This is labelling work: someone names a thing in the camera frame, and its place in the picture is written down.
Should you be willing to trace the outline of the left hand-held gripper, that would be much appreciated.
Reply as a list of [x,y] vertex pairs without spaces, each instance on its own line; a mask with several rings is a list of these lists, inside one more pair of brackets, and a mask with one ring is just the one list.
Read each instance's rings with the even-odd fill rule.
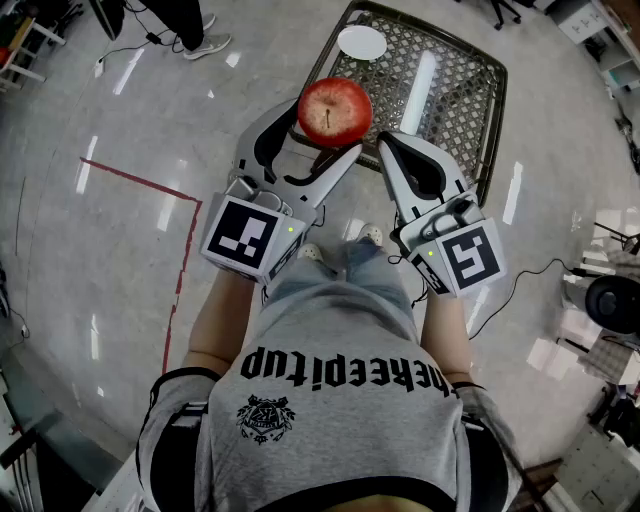
[[278,178],[273,162],[297,123],[299,99],[263,113],[240,136],[228,188],[212,198],[201,254],[217,267],[270,284],[302,246],[317,208],[360,157],[340,148],[304,179]]

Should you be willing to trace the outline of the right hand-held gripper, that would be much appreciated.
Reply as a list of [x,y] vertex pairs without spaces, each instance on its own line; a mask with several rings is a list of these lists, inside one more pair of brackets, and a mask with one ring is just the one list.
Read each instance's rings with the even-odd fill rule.
[[401,255],[435,294],[462,297],[506,274],[496,224],[483,215],[476,195],[465,192],[466,178],[449,153],[388,131],[378,136],[377,150],[405,222],[397,228]]

